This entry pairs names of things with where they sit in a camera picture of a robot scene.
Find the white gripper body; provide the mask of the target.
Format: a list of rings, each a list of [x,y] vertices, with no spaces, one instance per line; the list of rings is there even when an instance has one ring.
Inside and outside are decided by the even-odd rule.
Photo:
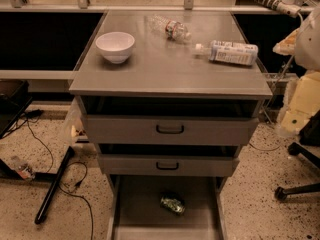
[[[294,137],[320,110],[320,72],[307,71],[288,82],[275,127],[280,137]]]

